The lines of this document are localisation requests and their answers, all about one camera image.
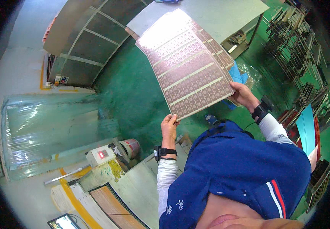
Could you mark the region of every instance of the bucket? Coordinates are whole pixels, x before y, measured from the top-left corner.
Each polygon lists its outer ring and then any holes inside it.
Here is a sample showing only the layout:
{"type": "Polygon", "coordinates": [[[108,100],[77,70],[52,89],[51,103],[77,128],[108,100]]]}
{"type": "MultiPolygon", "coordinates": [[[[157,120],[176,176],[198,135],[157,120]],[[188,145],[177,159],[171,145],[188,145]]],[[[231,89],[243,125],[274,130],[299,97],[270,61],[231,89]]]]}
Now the bucket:
{"type": "Polygon", "coordinates": [[[134,158],[140,152],[140,144],[135,139],[119,141],[128,154],[128,158],[134,158]]]}

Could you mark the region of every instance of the white sleeve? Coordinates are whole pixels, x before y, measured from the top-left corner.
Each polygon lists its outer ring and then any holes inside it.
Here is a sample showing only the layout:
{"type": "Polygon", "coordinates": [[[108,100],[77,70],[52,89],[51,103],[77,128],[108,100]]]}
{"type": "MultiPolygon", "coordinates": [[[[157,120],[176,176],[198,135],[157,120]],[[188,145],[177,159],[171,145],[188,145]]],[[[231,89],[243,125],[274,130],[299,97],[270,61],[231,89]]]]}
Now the white sleeve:
{"type": "Polygon", "coordinates": [[[277,143],[288,143],[295,145],[288,137],[286,130],[281,124],[271,115],[267,114],[259,123],[260,131],[266,141],[274,141],[277,143]]]}
{"type": "Polygon", "coordinates": [[[169,187],[178,177],[178,166],[175,160],[161,159],[157,174],[157,191],[159,193],[159,217],[166,212],[169,187]]]}

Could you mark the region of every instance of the shoe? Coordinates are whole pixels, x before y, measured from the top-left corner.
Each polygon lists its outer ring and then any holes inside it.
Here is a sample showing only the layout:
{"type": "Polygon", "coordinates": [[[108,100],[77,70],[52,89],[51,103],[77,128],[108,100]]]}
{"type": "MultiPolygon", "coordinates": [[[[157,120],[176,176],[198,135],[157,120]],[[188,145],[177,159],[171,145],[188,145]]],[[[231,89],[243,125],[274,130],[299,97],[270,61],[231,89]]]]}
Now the shoe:
{"type": "Polygon", "coordinates": [[[214,115],[205,115],[204,118],[209,125],[214,125],[218,121],[218,119],[214,115]]]}

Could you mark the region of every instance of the blue hooded jacket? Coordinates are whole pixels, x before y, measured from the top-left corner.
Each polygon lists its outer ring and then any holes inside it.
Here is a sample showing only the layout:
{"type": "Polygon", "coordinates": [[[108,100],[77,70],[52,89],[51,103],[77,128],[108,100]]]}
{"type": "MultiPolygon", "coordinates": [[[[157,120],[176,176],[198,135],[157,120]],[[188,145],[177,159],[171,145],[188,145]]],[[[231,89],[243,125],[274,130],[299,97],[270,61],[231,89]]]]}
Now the blue hooded jacket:
{"type": "Polygon", "coordinates": [[[288,219],[310,176],[302,149],[254,140],[226,121],[194,141],[184,172],[169,187],[159,228],[195,228],[209,193],[246,204],[264,219],[288,219]]]}

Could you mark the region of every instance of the copper pcb sheet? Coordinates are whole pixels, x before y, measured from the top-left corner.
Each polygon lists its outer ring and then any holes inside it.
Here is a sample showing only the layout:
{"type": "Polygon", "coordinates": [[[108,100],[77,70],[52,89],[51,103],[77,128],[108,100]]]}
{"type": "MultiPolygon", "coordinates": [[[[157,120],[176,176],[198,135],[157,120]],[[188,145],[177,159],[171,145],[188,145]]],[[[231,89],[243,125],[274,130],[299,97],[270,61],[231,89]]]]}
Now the copper pcb sheet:
{"type": "Polygon", "coordinates": [[[227,69],[233,59],[186,13],[162,16],[137,39],[178,120],[233,94],[227,69]]]}

